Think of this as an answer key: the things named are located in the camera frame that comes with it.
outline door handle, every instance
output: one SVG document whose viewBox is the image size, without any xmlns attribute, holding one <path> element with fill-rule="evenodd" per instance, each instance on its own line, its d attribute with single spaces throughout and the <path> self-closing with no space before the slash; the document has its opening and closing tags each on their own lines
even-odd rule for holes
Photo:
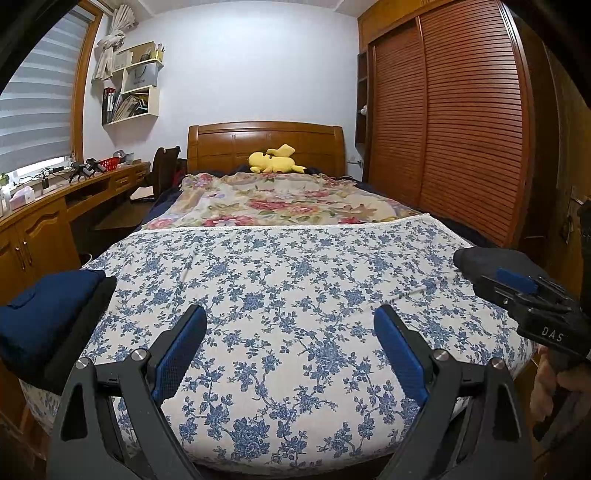
<svg viewBox="0 0 591 480">
<path fill-rule="evenodd" d="M 29 265 L 33 265 L 33 257 L 31 256 L 31 252 L 29 251 L 29 245 L 27 242 L 23 242 L 22 245 L 25 247 L 25 252 L 27 252 L 27 256 L 29 257 Z"/>
<path fill-rule="evenodd" d="M 18 259 L 21 262 L 21 268 L 24 270 L 25 269 L 25 260 L 22 257 L 21 249 L 18 247 L 15 247 L 15 250 L 17 251 Z"/>
</svg>

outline cabinet door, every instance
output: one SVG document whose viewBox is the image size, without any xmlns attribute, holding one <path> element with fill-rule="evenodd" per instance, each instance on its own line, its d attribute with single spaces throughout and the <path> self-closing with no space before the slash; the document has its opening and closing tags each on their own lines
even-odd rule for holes
<svg viewBox="0 0 591 480">
<path fill-rule="evenodd" d="M 0 274 L 3 277 L 0 305 L 6 305 L 27 287 L 23 255 L 17 231 L 10 227 L 0 232 Z"/>
<path fill-rule="evenodd" d="M 521 215 L 529 162 L 527 95 L 509 22 L 492 0 L 421 15 L 428 123 L 419 207 L 505 247 Z"/>
<path fill-rule="evenodd" d="M 369 182 L 381 193 L 417 206 L 423 176 L 425 62 L 413 20 L 375 46 L 374 127 Z"/>
<path fill-rule="evenodd" d="M 16 228 L 33 281 L 47 274 L 80 268 L 63 199 L 28 215 Z"/>
</svg>

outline bed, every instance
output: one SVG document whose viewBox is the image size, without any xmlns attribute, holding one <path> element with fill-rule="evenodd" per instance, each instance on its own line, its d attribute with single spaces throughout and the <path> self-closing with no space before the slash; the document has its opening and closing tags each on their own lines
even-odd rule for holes
<svg viewBox="0 0 591 480">
<path fill-rule="evenodd" d="M 373 334 L 383 303 L 458 359 L 500 356 L 517 375 L 533 352 L 454 268 L 470 244 L 431 216 L 351 179 L 208 173 L 285 142 L 299 164 L 344 172 L 340 127 L 189 129 L 190 174 L 170 208 L 88 265 L 118 286 L 85 350 L 97 363 L 123 359 L 202 305 L 206 339 L 163 412 L 196 463 L 277 478 L 389 455 L 404 437 L 417 406 Z M 21 385 L 49 431 L 59 399 Z M 125 405 L 114 405 L 134 451 Z"/>
</svg>

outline yellow plush toy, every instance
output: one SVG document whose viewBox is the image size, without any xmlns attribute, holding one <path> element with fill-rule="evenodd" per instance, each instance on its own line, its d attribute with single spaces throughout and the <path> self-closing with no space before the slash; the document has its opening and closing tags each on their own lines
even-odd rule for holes
<svg viewBox="0 0 591 480">
<path fill-rule="evenodd" d="M 304 173 L 305 167 L 296 165 L 296 162 L 289 158 L 295 151 L 296 149 L 289 145 L 282 145 L 281 148 L 270 148 L 266 155 L 263 152 L 254 152 L 248 158 L 248 164 L 253 173 Z"/>
</svg>

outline hand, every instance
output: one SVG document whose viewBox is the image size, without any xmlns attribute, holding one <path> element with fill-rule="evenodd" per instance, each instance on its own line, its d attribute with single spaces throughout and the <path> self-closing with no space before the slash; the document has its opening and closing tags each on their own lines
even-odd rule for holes
<svg viewBox="0 0 591 480">
<path fill-rule="evenodd" d="M 589 366 L 580 364 L 556 375 L 548 360 L 548 347 L 540 345 L 538 352 L 541 354 L 540 363 L 530 398 L 530 410 L 534 419 L 543 421 L 552 413 L 554 407 L 552 396 L 556 385 L 570 391 L 583 393 L 575 410 L 577 417 L 584 416 L 589 411 L 589 398 L 591 398 L 591 370 Z"/>
<path fill-rule="evenodd" d="M 538 353 L 541 356 L 531 392 L 530 410 L 535 421 L 543 421 L 554 407 L 552 396 L 556 389 L 556 373 L 548 360 L 548 347 L 538 345 Z"/>
</svg>

